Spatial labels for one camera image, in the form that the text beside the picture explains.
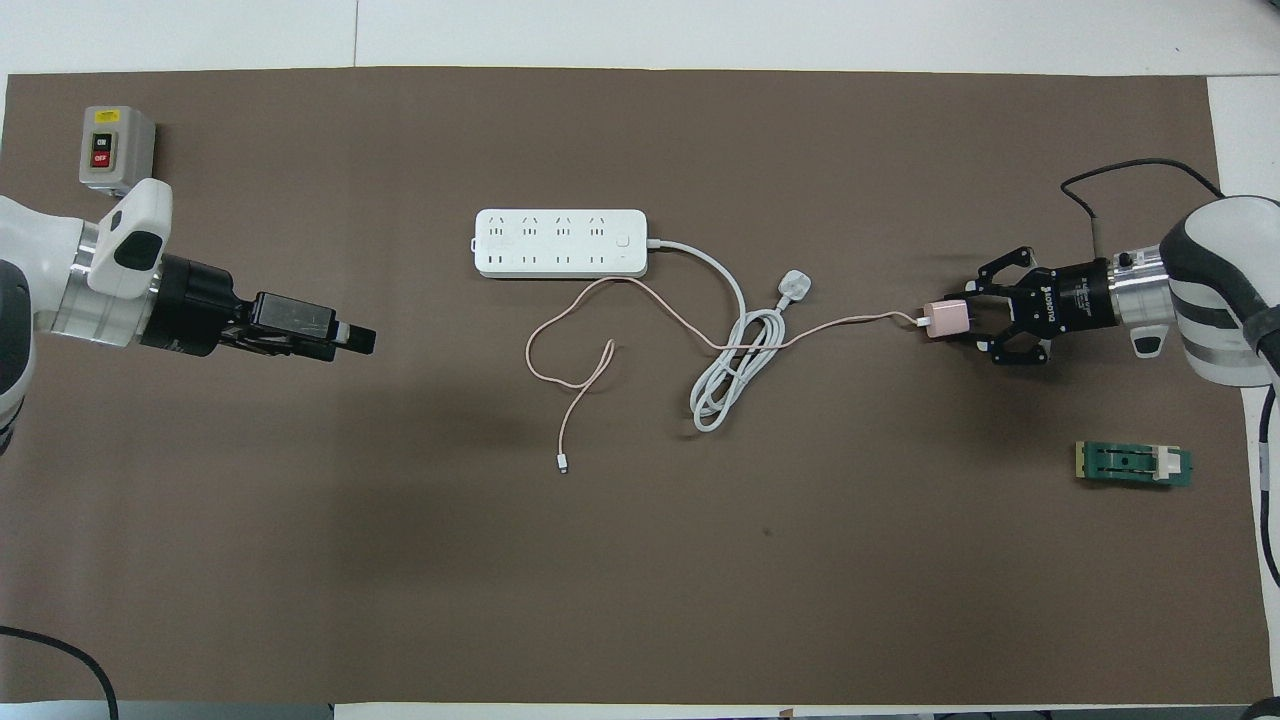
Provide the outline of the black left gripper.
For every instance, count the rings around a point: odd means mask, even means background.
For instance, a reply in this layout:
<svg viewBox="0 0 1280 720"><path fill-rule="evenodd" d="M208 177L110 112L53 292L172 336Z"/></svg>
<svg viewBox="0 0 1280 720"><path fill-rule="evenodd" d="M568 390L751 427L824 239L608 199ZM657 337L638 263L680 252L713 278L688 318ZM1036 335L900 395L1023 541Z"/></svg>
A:
<svg viewBox="0 0 1280 720"><path fill-rule="evenodd" d="M244 319L244 301L229 272L180 256L160 261L157 292L142 324L140 343L206 357L224 331ZM371 355L376 332L338 319L332 307L260 292L250 309L250 337L225 337L225 346L262 356L297 356L332 363L339 350Z"/></svg>

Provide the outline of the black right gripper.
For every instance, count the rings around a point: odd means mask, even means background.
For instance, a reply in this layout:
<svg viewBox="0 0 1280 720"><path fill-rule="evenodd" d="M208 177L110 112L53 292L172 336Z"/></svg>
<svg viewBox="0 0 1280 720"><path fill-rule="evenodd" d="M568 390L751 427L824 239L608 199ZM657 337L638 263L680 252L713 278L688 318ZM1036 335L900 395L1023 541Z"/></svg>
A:
<svg viewBox="0 0 1280 720"><path fill-rule="evenodd" d="M1012 283L998 282L1010 268L1025 273ZM987 261L966 282L963 300L972 300L972 343L995 365L1043 366L1050 360L1051 341L1036 333L1036 319L1027 320L1014 300L1046 302L1043 319L1051 334L1111 328L1117 324L1110 265L1105 258L1046 270L1030 246L1020 246Z"/></svg>

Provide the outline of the pink charger adapter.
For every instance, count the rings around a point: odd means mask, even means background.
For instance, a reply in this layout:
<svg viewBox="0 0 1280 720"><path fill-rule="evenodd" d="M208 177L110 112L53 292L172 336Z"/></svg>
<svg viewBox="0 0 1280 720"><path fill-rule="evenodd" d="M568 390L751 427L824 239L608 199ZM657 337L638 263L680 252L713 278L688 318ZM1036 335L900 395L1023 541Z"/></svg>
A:
<svg viewBox="0 0 1280 720"><path fill-rule="evenodd" d="M965 299L947 299L927 304L916 325L932 338L965 334L972 329L969 305Z"/></svg>

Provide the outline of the white power strip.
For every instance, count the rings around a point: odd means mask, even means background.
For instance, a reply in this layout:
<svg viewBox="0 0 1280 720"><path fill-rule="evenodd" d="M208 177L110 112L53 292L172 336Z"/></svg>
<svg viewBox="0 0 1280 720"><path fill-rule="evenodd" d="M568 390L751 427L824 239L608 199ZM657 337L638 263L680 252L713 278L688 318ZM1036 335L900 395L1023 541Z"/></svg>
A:
<svg viewBox="0 0 1280 720"><path fill-rule="evenodd" d="M646 217L636 209L483 209L471 251L490 279L639 278L649 266Z"/></svg>

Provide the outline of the brown table mat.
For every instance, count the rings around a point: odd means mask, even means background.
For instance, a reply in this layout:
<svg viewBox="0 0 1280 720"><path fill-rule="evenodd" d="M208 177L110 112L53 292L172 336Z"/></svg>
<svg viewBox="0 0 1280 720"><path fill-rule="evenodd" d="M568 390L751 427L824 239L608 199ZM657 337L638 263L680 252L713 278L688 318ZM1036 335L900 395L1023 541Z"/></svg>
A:
<svg viewBox="0 0 1280 720"><path fill-rule="evenodd" d="M608 284L493 281L484 208L636 208L792 331L911 311L1029 245L1062 178L1215 173L1193 77L343 69L18 76L0 193L97 220L86 108L160 124L172 250L378 333L334 363L38 345L0 457L0 624L125 700L1249 703L1270 692L1236 391L1120 329L995 366L891 322L783 351L716 432L707 348ZM1175 445L1187 487L1083 480Z"/></svg>

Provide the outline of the green knife switch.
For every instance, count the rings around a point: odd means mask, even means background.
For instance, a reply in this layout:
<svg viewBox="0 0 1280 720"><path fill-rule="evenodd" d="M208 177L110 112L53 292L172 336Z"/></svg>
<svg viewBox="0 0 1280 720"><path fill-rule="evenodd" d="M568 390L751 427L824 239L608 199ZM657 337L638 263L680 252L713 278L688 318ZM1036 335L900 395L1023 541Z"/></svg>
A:
<svg viewBox="0 0 1280 720"><path fill-rule="evenodd" d="M1083 480L1187 487L1193 475L1192 454L1175 445L1076 441L1073 457Z"/></svg>

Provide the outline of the grey push-button switch box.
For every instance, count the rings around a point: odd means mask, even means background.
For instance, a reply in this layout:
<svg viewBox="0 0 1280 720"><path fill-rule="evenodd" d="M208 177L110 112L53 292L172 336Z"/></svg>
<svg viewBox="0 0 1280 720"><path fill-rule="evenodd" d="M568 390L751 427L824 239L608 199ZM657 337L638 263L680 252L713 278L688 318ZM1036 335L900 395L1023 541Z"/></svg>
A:
<svg viewBox="0 0 1280 720"><path fill-rule="evenodd" d="M110 197L128 195L154 173L156 123L124 105L84 109L79 138L78 181Z"/></svg>

